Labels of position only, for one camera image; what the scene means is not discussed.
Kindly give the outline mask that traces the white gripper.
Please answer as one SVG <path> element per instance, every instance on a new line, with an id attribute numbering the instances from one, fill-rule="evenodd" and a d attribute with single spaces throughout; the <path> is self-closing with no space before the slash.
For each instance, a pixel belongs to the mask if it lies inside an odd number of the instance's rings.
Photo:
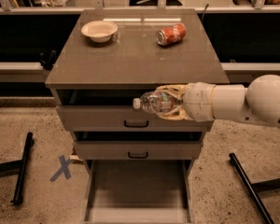
<path id="1" fill-rule="evenodd" d="M 207 83 L 190 83 L 188 85 L 163 85 L 156 91 L 172 97 L 183 97 L 183 108 L 178 107 L 158 116 L 167 120 L 194 120 L 197 122 L 214 120 L 212 114 L 212 95 L 215 85 Z"/>

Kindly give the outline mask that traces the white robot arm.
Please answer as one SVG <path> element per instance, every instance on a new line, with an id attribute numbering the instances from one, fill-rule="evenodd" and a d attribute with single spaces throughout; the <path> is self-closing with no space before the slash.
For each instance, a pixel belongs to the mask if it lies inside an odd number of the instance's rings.
<path id="1" fill-rule="evenodd" d="M 248 87 L 189 83 L 165 85 L 157 88 L 182 102 L 157 115 L 169 120 L 197 122 L 215 119 L 276 127 L 280 129 L 280 76 L 265 75 L 253 80 Z"/>

